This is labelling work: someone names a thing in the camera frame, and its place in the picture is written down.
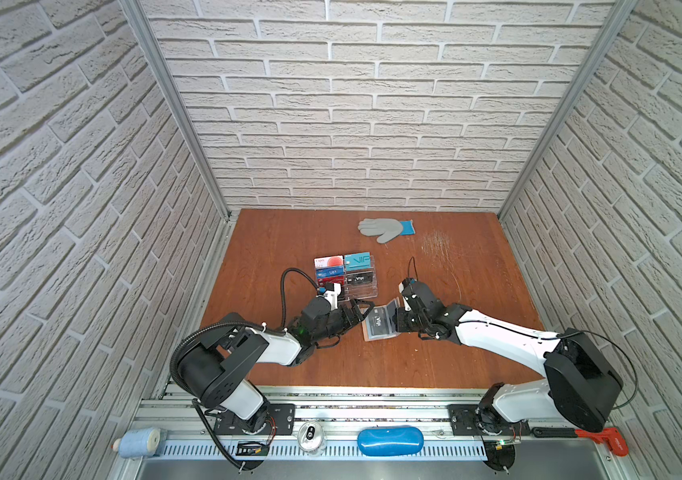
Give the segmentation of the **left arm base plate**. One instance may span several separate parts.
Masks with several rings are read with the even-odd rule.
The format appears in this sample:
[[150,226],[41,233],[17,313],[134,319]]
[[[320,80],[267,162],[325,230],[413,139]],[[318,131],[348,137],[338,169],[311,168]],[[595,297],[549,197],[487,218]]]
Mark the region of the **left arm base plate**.
[[256,414],[243,420],[232,411],[216,416],[214,432],[217,435],[267,435],[273,430],[277,436],[291,435],[294,429],[296,405],[271,403],[262,406]]

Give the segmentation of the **red black handled tool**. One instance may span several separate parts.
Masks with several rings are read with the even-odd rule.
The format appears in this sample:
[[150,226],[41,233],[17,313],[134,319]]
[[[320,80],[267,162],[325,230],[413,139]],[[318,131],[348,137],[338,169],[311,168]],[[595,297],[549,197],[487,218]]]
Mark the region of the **red black handled tool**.
[[629,454],[629,448],[620,431],[615,427],[605,428],[599,432],[589,432],[574,428],[534,427],[531,433],[536,438],[583,438],[598,445],[605,445],[617,457]]

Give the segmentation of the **blue VIP card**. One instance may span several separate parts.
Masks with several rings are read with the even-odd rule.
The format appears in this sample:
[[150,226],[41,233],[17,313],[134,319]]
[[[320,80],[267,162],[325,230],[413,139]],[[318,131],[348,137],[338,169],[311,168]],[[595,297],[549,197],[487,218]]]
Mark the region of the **blue VIP card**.
[[343,266],[326,267],[315,270],[315,275],[317,280],[323,280],[326,278],[336,278],[343,277],[345,274],[345,269]]

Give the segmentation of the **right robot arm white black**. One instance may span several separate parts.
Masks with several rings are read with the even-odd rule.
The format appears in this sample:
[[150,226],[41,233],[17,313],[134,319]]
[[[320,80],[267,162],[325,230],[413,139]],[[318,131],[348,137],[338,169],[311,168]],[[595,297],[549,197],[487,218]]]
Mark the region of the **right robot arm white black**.
[[419,281],[405,286],[401,296],[399,332],[486,350],[541,376],[492,385],[475,407],[475,424],[483,433],[500,435],[507,425],[539,419],[559,419],[590,433],[603,430],[623,380],[585,332],[539,331],[462,304],[446,306]]

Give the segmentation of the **aluminium frame rail left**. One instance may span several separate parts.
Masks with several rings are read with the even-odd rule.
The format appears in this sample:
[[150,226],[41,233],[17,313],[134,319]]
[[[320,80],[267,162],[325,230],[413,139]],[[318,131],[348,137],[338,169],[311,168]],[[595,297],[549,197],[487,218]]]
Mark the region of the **aluminium frame rail left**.
[[159,41],[152,31],[145,11],[137,0],[125,0],[121,4],[128,23],[133,29],[137,42],[143,50],[146,61],[155,76],[157,85],[189,148],[192,159],[201,172],[206,188],[212,196],[213,203],[222,218],[229,221],[232,215],[231,210],[228,208],[215,179],[199,136],[194,129],[188,110],[174,82],[168,63],[161,51]]

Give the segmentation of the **black VIP card in stand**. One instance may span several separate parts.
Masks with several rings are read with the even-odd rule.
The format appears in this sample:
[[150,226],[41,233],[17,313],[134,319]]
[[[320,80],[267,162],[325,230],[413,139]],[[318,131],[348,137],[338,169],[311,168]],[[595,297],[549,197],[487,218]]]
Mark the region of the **black VIP card in stand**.
[[350,286],[368,285],[374,281],[373,272],[351,272],[346,275],[346,283]]

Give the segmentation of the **aluminium frame rail right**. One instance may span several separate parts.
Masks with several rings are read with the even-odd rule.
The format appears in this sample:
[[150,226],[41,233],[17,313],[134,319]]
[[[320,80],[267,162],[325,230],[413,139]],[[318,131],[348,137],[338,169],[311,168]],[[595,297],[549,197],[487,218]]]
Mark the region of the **aluminium frame rail right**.
[[585,88],[592,80],[596,70],[609,52],[612,44],[624,24],[627,22],[630,14],[635,9],[637,3],[637,0],[618,0],[613,3],[593,44],[576,70],[573,79],[554,109],[552,116],[545,125],[539,139],[535,143],[534,148],[520,171],[516,182],[501,206],[497,214],[499,221],[505,220],[511,214],[515,202],[522,196],[525,185],[542,161],[547,148],[580,100]]

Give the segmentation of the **grey blue work glove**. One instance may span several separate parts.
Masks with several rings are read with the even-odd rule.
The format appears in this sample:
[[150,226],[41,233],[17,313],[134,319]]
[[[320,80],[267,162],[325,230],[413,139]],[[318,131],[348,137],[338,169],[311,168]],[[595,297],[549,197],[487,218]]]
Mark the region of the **grey blue work glove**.
[[358,223],[358,231],[366,237],[375,237],[379,244],[385,244],[399,236],[412,236],[415,228],[412,221],[391,218],[366,218]]

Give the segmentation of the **white red april card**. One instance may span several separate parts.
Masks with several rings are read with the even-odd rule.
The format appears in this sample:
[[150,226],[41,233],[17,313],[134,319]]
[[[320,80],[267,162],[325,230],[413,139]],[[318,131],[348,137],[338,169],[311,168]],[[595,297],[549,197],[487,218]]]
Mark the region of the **white red april card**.
[[342,255],[334,255],[327,257],[320,257],[314,259],[314,268],[316,270],[337,268],[344,266],[344,258]]

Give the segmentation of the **teal VIP card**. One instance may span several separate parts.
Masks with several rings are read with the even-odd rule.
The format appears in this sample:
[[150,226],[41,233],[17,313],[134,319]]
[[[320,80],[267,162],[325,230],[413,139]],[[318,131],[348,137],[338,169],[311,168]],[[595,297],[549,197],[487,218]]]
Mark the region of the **teal VIP card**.
[[344,256],[344,266],[347,271],[359,271],[372,267],[372,257],[369,252],[347,254]]

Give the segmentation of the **red gold VIP card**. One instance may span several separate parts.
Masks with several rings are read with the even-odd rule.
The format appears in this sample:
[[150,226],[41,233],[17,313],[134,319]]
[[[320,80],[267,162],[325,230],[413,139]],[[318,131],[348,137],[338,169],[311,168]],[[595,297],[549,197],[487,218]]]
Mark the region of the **red gold VIP card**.
[[340,289],[343,289],[346,284],[346,278],[344,275],[318,278],[317,285],[319,288],[325,288],[326,290],[335,290],[335,285],[339,285]]

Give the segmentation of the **blue oval case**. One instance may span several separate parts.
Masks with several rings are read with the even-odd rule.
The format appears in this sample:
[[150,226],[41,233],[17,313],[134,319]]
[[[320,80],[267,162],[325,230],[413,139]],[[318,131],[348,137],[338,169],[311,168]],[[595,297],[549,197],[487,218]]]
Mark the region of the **blue oval case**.
[[358,434],[357,446],[369,457],[414,455],[423,449],[424,436],[413,426],[367,428]]

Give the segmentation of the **clear acrylic card display stand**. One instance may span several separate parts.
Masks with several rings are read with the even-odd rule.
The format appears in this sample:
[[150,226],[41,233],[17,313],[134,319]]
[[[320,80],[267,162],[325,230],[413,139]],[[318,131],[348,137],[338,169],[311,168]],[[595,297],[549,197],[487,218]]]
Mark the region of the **clear acrylic card display stand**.
[[337,293],[339,302],[378,295],[375,261],[369,252],[318,257],[313,265],[318,286]]

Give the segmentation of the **silver can top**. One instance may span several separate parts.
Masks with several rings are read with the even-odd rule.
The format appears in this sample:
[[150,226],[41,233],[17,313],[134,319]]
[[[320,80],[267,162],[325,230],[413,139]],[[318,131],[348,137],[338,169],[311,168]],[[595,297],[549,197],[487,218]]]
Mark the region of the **silver can top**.
[[320,455],[325,449],[325,433],[320,422],[305,422],[299,429],[299,448],[308,455]]

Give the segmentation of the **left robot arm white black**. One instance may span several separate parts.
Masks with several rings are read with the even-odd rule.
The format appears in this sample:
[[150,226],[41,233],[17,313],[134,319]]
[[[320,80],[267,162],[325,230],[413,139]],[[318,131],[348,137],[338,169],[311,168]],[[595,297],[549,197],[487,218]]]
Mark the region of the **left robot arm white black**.
[[334,307],[317,296],[283,330],[247,322],[232,312],[184,339],[171,355],[170,374],[204,408],[223,407],[254,432],[270,413],[268,400],[248,380],[254,366],[297,366],[324,349],[326,340],[338,341],[362,323],[373,308],[373,303],[356,299]]

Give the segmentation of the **beige leather card holder wallet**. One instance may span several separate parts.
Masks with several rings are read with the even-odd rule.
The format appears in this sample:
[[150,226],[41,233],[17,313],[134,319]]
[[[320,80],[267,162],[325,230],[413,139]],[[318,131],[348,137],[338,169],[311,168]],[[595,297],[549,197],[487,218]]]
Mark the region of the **beige leather card holder wallet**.
[[374,306],[366,312],[363,322],[363,337],[367,342],[387,340],[399,335],[397,331],[397,310],[400,300],[395,298],[386,305]]

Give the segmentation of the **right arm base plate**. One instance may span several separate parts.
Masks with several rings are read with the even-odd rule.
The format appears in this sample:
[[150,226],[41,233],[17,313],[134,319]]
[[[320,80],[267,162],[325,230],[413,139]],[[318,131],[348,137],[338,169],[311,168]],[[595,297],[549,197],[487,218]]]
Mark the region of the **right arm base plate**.
[[527,421],[510,423],[491,407],[477,404],[450,404],[448,420],[454,436],[523,437],[531,433]]

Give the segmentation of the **aluminium frame rail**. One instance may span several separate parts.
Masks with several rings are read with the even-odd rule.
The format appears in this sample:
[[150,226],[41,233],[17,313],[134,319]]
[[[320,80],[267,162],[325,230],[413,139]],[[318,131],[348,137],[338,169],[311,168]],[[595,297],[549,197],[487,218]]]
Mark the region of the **aluminium frame rail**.
[[192,159],[201,172],[206,188],[212,196],[213,203],[222,218],[229,221],[232,215],[231,210],[228,208],[215,179],[199,136],[194,129],[188,110],[174,82],[168,63],[161,51],[159,41],[152,31],[145,11],[137,0],[125,0],[121,4],[128,23],[133,29],[137,42],[143,50],[146,61],[155,76],[157,85],[189,148]]
[[596,70],[609,52],[612,44],[624,24],[627,22],[630,14],[635,9],[637,3],[637,0],[618,0],[613,3],[593,44],[576,70],[573,79],[554,109],[552,116],[545,125],[539,139],[535,143],[534,148],[520,171],[516,182],[501,206],[497,214],[499,221],[505,220],[511,214],[515,202],[522,196],[525,185],[542,161],[547,148],[580,100],[585,88],[592,80]]

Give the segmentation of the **black vip card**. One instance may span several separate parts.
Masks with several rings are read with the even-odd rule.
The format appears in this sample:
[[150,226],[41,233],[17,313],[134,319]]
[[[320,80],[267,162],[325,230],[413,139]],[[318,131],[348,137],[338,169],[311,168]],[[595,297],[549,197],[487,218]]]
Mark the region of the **black vip card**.
[[351,272],[346,275],[346,283],[350,286],[368,285],[374,281],[373,272]]
[[374,307],[368,317],[369,335],[372,338],[385,337],[392,333],[388,308],[384,306]]

